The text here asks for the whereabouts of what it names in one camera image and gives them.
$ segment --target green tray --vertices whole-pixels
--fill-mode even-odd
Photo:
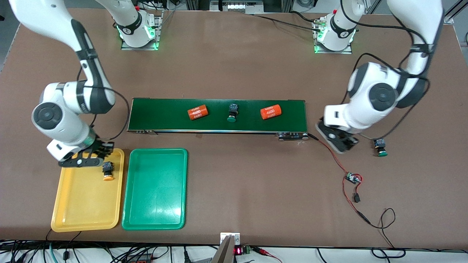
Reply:
[[[228,122],[229,105],[239,105],[234,123]],[[260,109],[279,104],[280,116],[263,120]],[[206,105],[208,115],[190,120],[187,110]],[[263,133],[307,132],[306,103],[299,100],[214,100],[134,98],[129,132]]]
[[[187,150],[135,149],[130,154],[122,228],[175,230],[185,223]]]

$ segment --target plastic tray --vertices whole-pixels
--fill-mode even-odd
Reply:
[[[55,232],[110,229],[117,225],[124,152],[114,149],[104,161],[114,163],[112,181],[103,180],[102,166],[62,168],[51,222]]]
[[[174,230],[185,223],[187,150],[135,149],[130,154],[122,227]]]

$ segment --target green conveyor belt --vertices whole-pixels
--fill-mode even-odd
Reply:
[[[239,105],[237,121],[228,122],[229,105]],[[190,120],[187,110],[206,105],[209,115]],[[279,104],[280,116],[263,120],[260,109]],[[305,101],[134,98],[128,131],[267,133],[307,132]]]

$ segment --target robot logo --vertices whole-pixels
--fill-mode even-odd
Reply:
[[[128,29],[128,28],[124,28],[124,29],[122,29],[122,31],[123,31],[126,35],[129,35],[129,34],[132,33],[132,31],[131,31],[130,29]]]

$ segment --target metal mounting plate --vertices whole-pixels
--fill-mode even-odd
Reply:
[[[315,23],[312,23],[313,28],[319,28],[316,26]],[[348,44],[348,46],[341,50],[341,51],[332,51],[327,49],[322,45],[322,43],[317,41],[318,35],[320,33],[314,31],[314,51],[317,54],[352,54],[352,49],[351,49],[351,43]]]
[[[120,46],[121,50],[147,50],[147,51],[154,51],[159,49],[159,39],[161,38],[161,25],[162,25],[162,16],[154,16],[154,25],[156,28],[154,29],[154,35],[155,37],[148,42],[148,44],[142,46],[142,47],[131,47],[127,45],[123,40],[122,40],[122,45]]]
[[[219,235],[219,243],[221,244],[224,240],[224,238],[228,235],[233,235],[235,238],[235,245],[239,246],[241,244],[241,234],[240,233],[221,233]]]

